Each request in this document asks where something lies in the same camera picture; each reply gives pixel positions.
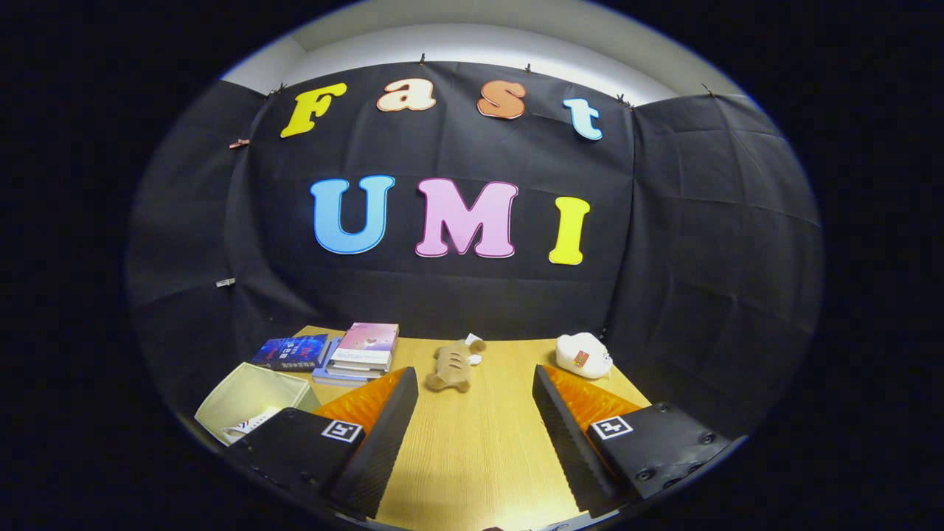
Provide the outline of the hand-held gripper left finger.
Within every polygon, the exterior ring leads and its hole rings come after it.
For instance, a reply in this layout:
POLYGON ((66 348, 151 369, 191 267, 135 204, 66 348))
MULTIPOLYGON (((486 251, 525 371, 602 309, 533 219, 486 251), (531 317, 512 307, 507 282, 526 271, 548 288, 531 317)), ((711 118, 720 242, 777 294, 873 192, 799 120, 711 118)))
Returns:
POLYGON ((225 451, 226 463, 317 515, 377 516, 418 399, 401 367, 306 412, 286 407, 225 451))

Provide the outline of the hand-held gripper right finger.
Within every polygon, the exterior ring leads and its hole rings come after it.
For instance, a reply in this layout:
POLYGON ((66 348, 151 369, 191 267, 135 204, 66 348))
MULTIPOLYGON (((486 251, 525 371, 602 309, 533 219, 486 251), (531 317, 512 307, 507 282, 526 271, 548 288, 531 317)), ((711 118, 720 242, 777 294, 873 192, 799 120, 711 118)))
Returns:
POLYGON ((672 403, 638 406, 550 365, 532 397, 577 507, 635 516, 725 459, 731 440, 672 403))

